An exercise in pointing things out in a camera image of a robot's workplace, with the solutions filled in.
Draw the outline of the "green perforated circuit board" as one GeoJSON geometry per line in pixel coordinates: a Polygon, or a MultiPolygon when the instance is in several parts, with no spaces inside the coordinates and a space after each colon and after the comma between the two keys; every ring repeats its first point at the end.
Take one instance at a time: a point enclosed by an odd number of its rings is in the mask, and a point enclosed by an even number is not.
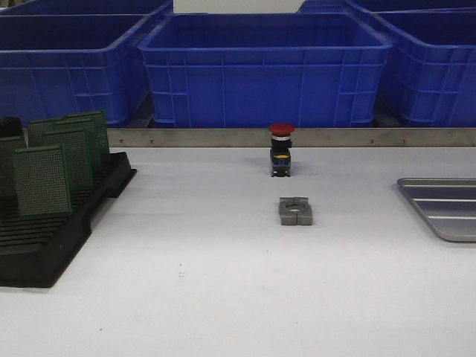
{"type": "Polygon", "coordinates": [[[89,138],[82,128],[52,129],[42,133],[44,145],[60,145],[64,149],[70,190],[93,186],[89,138]]]}
{"type": "Polygon", "coordinates": [[[62,146],[15,149],[13,173],[20,216],[67,216],[72,212],[62,146]]]}

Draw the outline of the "green perforated circuit board front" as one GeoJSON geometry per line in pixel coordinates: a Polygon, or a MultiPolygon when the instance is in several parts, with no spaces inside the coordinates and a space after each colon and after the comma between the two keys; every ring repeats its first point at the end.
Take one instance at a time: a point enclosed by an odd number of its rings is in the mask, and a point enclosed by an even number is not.
{"type": "Polygon", "coordinates": [[[67,216],[72,212],[62,146],[15,149],[13,173],[20,216],[67,216]]]}

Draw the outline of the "green circuit board back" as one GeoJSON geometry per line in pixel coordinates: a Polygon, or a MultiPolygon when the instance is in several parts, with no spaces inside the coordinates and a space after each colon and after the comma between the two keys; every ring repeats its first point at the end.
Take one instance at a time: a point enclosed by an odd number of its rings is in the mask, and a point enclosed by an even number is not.
{"type": "Polygon", "coordinates": [[[86,118],[91,119],[94,127],[96,129],[96,133],[94,134],[96,144],[98,145],[98,149],[100,151],[100,159],[102,164],[107,164],[110,161],[110,151],[109,151],[109,139],[107,135],[107,120],[106,120],[106,113],[102,110],[97,111],[89,111],[89,112],[79,112],[73,113],[66,116],[68,119],[76,119],[76,118],[86,118]]]}

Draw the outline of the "green circuit board middle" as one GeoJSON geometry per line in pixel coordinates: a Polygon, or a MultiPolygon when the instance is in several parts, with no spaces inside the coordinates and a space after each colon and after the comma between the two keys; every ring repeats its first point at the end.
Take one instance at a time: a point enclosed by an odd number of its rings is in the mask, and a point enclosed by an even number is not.
{"type": "Polygon", "coordinates": [[[97,143],[97,130],[91,118],[66,118],[55,122],[58,129],[81,128],[86,130],[93,172],[101,171],[100,148],[97,143]]]}

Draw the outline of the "green circuit board rear left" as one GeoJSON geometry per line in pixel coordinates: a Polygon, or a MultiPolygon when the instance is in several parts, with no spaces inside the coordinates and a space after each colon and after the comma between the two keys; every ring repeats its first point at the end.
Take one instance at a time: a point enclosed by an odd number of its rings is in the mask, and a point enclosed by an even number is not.
{"type": "Polygon", "coordinates": [[[28,123],[28,146],[29,147],[46,147],[58,146],[59,143],[52,140],[47,141],[43,138],[43,134],[51,131],[55,127],[55,123],[63,120],[64,117],[46,118],[41,120],[32,120],[28,123]]]}

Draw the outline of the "silver metal tray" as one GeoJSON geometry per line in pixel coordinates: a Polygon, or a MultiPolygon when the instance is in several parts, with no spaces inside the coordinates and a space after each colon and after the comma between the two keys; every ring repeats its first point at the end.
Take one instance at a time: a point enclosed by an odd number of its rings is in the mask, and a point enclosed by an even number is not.
{"type": "Polygon", "coordinates": [[[401,178],[402,195],[447,242],[475,242],[475,180],[473,178],[401,178]]]}

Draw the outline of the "black slotted board rack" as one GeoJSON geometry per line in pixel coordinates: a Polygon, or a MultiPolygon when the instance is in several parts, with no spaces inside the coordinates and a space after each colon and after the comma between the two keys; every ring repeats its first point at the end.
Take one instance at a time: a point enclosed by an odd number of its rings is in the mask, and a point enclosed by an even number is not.
{"type": "MultiPolygon", "coordinates": [[[[1,119],[1,138],[24,136],[18,118],[1,119]]],[[[1,285],[49,288],[60,278],[91,235],[91,220],[109,198],[117,198],[136,174],[124,152],[110,152],[110,161],[93,172],[93,186],[70,190],[67,216],[20,216],[15,196],[1,197],[1,285]]]]}

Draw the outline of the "red emergency stop button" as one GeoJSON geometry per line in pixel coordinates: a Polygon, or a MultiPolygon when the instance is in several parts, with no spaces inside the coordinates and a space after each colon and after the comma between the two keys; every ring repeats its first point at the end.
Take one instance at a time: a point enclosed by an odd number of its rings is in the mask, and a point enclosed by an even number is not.
{"type": "Polygon", "coordinates": [[[291,175],[291,134],[295,127],[288,123],[273,123],[268,130],[271,133],[271,177],[290,177],[291,175]]]}

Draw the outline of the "grey metal clamp block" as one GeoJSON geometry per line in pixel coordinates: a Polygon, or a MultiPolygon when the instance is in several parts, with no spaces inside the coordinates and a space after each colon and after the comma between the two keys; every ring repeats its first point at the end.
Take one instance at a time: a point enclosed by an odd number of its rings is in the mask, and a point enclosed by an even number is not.
{"type": "Polygon", "coordinates": [[[280,224],[288,226],[312,225],[312,207],[307,197],[280,197],[280,224]]]}

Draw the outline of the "blue plastic crate centre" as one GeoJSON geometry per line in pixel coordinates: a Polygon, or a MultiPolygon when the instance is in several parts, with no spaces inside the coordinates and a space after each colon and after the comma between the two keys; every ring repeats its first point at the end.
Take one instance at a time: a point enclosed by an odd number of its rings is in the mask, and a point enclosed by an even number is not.
{"type": "Polygon", "coordinates": [[[181,14],[139,45],[158,127],[366,127],[390,42],[343,13],[181,14]]]}

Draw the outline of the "blue plastic crate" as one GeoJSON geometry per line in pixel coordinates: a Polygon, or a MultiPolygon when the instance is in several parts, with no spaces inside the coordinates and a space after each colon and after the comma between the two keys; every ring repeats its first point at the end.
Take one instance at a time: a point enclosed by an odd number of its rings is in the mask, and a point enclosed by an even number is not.
{"type": "Polygon", "coordinates": [[[366,127],[390,42],[343,13],[181,14],[139,45],[158,127],[366,127]]]}
{"type": "Polygon", "coordinates": [[[31,120],[104,111],[132,119],[148,93],[141,15],[2,16],[1,116],[31,120]]]}
{"type": "Polygon", "coordinates": [[[475,126],[475,12],[380,12],[393,44],[379,96],[401,126],[475,126]]]}

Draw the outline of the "blue plastic crate left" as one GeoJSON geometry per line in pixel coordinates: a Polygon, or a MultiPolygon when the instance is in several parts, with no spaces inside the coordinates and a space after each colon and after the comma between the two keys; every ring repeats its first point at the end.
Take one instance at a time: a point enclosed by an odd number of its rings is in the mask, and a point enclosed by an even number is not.
{"type": "Polygon", "coordinates": [[[1,116],[31,120],[104,111],[132,119],[148,93],[141,15],[2,16],[1,116]]]}

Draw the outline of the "blue crate back right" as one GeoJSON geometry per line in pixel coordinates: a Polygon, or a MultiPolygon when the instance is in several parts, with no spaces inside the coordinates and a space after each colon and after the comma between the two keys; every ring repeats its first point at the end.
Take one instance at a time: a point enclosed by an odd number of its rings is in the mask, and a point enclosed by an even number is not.
{"type": "Polygon", "coordinates": [[[475,1],[446,0],[360,0],[360,1],[304,1],[298,13],[341,13],[344,11],[357,14],[395,12],[395,11],[446,11],[475,10],[475,1]]]}

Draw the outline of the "blue plastic crate right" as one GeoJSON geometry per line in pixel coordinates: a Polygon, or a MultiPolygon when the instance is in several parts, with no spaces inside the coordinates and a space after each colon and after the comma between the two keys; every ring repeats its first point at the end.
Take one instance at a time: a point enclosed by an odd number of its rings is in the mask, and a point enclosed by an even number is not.
{"type": "Polygon", "coordinates": [[[401,126],[475,126],[475,12],[380,12],[393,44],[379,96],[401,126]]]}

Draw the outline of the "blue crate back left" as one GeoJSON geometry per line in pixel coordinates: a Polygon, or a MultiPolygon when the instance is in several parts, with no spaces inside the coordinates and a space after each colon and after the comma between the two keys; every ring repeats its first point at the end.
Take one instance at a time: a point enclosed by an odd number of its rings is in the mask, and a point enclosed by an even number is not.
{"type": "Polygon", "coordinates": [[[159,19],[173,14],[173,1],[165,0],[36,0],[1,11],[2,16],[139,15],[159,19]]]}

